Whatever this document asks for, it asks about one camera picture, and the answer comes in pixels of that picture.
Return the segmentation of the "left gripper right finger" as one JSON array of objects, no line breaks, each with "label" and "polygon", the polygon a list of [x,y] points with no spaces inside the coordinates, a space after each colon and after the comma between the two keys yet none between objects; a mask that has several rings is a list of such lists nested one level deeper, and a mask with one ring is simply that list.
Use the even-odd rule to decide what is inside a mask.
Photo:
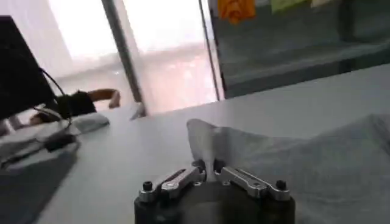
[{"label": "left gripper right finger", "polygon": [[245,170],[228,166],[218,159],[214,160],[213,169],[218,181],[224,184],[234,184],[252,198],[261,198],[266,195],[271,196],[275,201],[288,201],[291,198],[285,181],[278,181],[272,185]]}]

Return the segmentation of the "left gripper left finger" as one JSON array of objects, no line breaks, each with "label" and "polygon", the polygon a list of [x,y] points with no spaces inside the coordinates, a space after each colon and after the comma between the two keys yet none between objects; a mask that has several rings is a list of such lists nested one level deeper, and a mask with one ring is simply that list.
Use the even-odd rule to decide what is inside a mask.
[{"label": "left gripper left finger", "polygon": [[145,181],[138,194],[143,203],[153,203],[160,197],[176,199],[189,184],[203,182],[206,177],[205,163],[199,159],[191,166],[167,173],[154,181]]}]

